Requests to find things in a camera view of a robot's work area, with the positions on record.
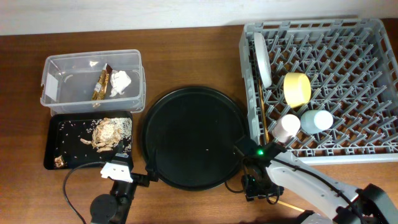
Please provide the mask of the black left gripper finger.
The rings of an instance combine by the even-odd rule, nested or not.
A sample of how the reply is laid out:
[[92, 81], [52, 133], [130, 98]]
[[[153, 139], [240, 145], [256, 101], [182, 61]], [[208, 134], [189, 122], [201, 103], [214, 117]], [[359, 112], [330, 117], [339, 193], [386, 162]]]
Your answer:
[[149, 181], [152, 182], [159, 181], [156, 157], [157, 157], [157, 150], [154, 149], [146, 164], [147, 178], [149, 179]]
[[116, 153], [113, 157], [115, 164], [127, 165], [127, 154], [124, 153], [124, 143], [120, 141], [115, 148]]

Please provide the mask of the food scraps pile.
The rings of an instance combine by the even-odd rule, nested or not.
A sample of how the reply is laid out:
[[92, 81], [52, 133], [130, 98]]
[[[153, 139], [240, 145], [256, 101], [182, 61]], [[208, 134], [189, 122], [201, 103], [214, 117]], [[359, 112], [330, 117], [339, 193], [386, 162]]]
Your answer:
[[102, 118], [62, 121], [53, 147], [54, 169], [72, 169], [91, 162], [112, 159], [116, 146], [124, 143], [124, 153], [131, 153], [131, 118]]

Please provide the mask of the pink cup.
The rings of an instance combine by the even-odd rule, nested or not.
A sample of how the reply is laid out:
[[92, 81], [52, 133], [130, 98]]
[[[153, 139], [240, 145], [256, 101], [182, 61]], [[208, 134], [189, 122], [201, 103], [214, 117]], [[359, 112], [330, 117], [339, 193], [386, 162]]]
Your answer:
[[286, 114], [279, 118], [274, 129], [271, 131], [274, 138], [281, 143], [288, 142], [296, 136], [300, 129], [300, 120], [293, 114]]

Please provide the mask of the gold snack wrapper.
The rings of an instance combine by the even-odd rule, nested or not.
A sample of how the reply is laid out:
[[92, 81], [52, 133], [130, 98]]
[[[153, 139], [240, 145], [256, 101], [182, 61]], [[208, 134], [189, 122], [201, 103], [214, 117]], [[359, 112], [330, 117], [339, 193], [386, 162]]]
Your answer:
[[109, 82], [109, 78], [110, 78], [112, 71], [113, 71], [113, 69], [111, 68], [111, 66], [109, 66], [106, 63], [104, 65], [104, 67], [101, 71], [101, 75], [99, 76], [99, 79], [95, 85], [94, 92], [91, 97], [92, 100], [103, 100], [104, 99], [104, 96], [105, 96], [105, 93], [107, 90], [107, 86], [108, 86], [108, 82]]

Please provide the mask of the white tissue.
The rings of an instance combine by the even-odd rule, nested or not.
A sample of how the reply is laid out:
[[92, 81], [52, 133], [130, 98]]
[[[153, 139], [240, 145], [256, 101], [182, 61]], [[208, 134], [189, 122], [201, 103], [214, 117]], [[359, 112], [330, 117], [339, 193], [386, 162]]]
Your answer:
[[124, 90], [131, 84], [131, 78], [125, 71], [112, 71], [111, 74], [111, 94], [110, 97], [115, 97], [117, 94], [123, 95]]

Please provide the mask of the light blue cup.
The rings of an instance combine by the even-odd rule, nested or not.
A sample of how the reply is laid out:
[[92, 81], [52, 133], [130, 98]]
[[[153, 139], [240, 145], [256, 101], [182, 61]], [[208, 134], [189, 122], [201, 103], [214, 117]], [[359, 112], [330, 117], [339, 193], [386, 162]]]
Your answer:
[[301, 116], [300, 122], [306, 133], [316, 134], [331, 128], [333, 116], [325, 110], [310, 110]]

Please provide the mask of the yellow bowl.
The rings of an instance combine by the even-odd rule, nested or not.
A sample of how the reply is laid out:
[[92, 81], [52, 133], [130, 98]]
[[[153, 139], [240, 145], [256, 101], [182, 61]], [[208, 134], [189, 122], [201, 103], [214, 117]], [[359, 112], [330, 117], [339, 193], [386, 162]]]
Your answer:
[[291, 108], [305, 105], [311, 99], [310, 80], [304, 73], [287, 73], [283, 89], [285, 100]]

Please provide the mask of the grey ceramic plate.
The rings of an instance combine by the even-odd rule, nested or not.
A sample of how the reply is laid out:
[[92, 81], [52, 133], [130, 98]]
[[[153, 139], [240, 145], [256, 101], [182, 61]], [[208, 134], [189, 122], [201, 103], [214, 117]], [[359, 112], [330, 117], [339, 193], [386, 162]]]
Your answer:
[[254, 33], [254, 49], [262, 85], [264, 88], [269, 88], [272, 85], [271, 65], [265, 38], [261, 33]]

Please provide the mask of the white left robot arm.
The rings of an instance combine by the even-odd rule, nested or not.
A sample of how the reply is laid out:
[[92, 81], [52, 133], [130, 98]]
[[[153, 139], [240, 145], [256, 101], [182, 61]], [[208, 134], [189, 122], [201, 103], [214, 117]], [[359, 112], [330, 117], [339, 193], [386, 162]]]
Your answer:
[[146, 174], [133, 173], [130, 154], [117, 152], [100, 171], [102, 178], [113, 181], [108, 194], [97, 196], [90, 205], [91, 223], [126, 223], [138, 187], [148, 187], [159, 180], [154, 151], [146, 164]]

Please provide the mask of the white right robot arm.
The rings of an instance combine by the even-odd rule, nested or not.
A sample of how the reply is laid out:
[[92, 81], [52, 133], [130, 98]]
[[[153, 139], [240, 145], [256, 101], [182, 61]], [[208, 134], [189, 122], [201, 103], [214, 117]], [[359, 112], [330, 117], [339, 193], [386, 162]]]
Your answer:
[[374, 184], [359, 189], [332, 179], [274, 142], [260, 146], [242, 139], [235, 151], [243, 169], [255, 172], [242, 178], [247, 200], [279, 198], [286, 188], [323, 212], [304, 211], [297, 219], [300, 223], [397, 223], [397, 208]]

